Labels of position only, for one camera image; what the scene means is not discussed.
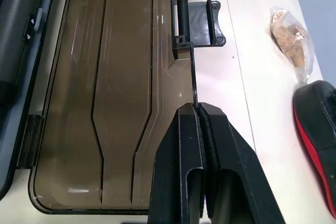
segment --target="gray wall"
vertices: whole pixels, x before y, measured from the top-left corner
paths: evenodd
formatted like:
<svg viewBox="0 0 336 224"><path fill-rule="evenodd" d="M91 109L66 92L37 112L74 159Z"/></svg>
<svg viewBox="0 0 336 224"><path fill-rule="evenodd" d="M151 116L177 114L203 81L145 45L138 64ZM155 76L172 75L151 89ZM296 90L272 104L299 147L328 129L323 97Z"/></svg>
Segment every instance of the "gray wall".
<svg viewBox="0 0 336 224"><path fill-rule="evenodd" d="M336 87L336 0L299 0L324 80Z"/></svg>

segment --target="black and red shoe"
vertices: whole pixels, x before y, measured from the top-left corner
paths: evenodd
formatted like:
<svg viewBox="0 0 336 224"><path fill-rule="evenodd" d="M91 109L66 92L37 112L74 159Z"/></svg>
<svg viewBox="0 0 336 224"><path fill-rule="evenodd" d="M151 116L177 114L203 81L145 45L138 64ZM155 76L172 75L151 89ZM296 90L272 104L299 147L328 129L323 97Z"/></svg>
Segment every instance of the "black and red shoe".
<svg viewBox="0 0 336 224"><path fill-rule="evenodd" d="M336 89L326 81L299 88L293 96L293 108L299 134L336 218Z"/></svg>

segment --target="transparent brown plastic lid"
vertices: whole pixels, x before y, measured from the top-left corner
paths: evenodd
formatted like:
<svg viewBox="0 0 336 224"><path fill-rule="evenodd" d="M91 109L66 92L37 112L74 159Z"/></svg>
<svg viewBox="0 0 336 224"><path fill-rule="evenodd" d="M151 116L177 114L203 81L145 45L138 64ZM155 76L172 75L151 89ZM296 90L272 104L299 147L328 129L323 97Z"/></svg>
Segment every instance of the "transparent brown plastic lid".
<svg viewBox="0 0 336 224"><path fill-rule="evenodd" d="M29 183L42 211L146 210L156 150L193 101L170 0L67 0Z"/></svg>

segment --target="plastic bag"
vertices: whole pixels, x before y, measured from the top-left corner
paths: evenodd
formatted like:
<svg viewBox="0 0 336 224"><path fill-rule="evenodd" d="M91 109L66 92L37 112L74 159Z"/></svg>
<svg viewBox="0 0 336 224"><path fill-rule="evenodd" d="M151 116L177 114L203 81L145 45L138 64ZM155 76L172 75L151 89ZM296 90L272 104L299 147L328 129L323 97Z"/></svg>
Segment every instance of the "plastic bag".
<svg viewBox="0 0 336 224"><path fill-rule="evenodd" d="M281 8L272 12L271 32L301 81L307 83L313 70L315 52L309 33L291 12Z"/></svg>

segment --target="white table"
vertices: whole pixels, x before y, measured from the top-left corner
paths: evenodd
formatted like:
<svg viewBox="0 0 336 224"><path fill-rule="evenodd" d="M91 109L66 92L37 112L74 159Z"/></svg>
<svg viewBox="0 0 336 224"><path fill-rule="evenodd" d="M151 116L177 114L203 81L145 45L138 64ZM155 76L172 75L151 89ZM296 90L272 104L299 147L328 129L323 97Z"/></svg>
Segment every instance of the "white table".
<svg viewBox="0 0 336 224"><path fill-rule="evenodd" d="M60 24L58 0L49 26ZM270 7L290 10L304 25L298 0L218 0L219 24L227 43L222 48L196 48L200 102L220 107L233 126L256 150L273 194L288 224L336 223L324 202L312 167L297 138L291 97L298 83L290 63L270 38ZM40 72L50 70L57 32L47 34ZM310 81L322 79L317 61ZM45 87L40 80L39 88ZM42 107L34 100L33 111ZM0 201L0 223L121 223L145 222L146 216L49 216L28 198L29 170L18 170Z"/></svg>

